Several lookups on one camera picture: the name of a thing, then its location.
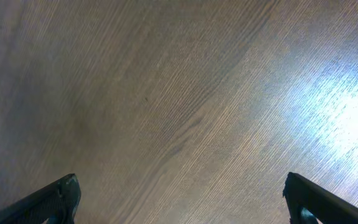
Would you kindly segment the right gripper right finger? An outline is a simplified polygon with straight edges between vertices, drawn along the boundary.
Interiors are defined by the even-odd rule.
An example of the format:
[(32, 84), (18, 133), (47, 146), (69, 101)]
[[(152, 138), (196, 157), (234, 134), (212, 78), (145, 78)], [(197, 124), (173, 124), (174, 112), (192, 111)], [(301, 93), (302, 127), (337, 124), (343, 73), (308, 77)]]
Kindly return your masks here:
[(358, 208), (300, 174), (290, 172), (283, 190), (291, 224), (358, 223)]

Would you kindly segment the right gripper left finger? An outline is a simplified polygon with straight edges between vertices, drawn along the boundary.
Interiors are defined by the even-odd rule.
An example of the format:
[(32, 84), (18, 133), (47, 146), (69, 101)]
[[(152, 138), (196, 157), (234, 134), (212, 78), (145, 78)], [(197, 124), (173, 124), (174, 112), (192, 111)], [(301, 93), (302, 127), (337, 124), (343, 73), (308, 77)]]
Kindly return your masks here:
[(72, 224), (81, 199), (75, 174), (68, 174), (0, 210), (0, 224)]

